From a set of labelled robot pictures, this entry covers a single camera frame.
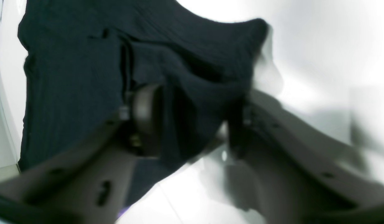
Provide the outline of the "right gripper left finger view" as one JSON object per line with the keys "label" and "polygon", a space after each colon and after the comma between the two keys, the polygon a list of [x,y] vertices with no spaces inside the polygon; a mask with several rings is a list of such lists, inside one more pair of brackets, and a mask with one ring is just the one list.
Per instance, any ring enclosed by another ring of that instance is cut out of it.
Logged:
{"label": "right gripper left finger view", "polygon": [[113,224],[139,159],[160,155],[162,87],[145,85],[91,135],[0,183],[5,224]]}

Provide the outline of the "right gripper right finger view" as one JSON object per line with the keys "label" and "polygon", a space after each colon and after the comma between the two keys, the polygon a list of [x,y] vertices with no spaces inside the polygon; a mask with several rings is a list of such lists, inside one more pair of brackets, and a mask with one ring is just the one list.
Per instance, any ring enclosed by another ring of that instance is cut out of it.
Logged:
{"label": "right gripper right finger view", "polygon": [[228,117],[237,164],[269,224],[384,224],[384,185],[340,165],[352,148],[252,90]]}

